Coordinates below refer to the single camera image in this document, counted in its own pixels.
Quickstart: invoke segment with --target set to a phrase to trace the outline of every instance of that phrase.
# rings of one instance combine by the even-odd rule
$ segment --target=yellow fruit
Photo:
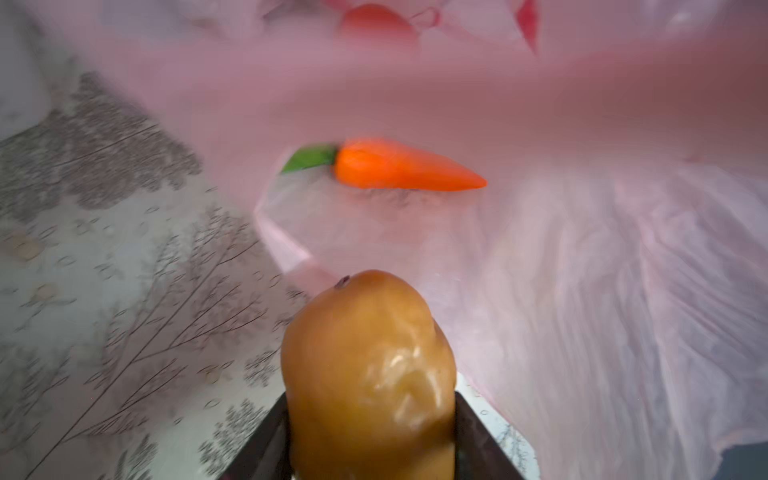
[[[297,478],[453,478],[453,353],[403,280],[368,270],[315,297],[280,363]]]

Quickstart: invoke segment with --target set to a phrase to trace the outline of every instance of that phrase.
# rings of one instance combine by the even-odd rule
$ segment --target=pink plastic bag
[[[98,0],[28,3],[201,155],[310,292],[369,268],[419,289],[543,477],[707,480],[725,448],[768,439],[768,182],[714,166],[768,152],[768,44],[636,42],[714,25],[722,2],[541,0],[537,58],[522,5],[436,2],[452,26],[419,24],[419,60],[335,43],[331,8],[232,39],[170,17],[150,35]],[[489,185],[277,176],[296,146],[363,134]]]

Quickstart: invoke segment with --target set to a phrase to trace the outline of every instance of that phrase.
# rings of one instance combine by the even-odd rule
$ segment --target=table surface
[[[282,393],[307,296],[157,125],[89,74],[63,111],[0,143],[2,477],[216,478]]]

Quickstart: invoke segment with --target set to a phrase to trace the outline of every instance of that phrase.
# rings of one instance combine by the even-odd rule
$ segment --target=carrot
[[[347,141],[333,171],[340,183],[358,188],[456,191],[488,184],[448,157],[378,138]]]
[[[383,5],[367,3],[348,10],[341,19],[336,36],[340,38],[385,39],[419,48],[419,34],[400,15]]]

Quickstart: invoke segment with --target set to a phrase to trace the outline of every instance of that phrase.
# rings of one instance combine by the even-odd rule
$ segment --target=plastic fruit
[[[296,315],[280,362],[297,478],[453,478],[453,353],[405,281],[345,277]]]

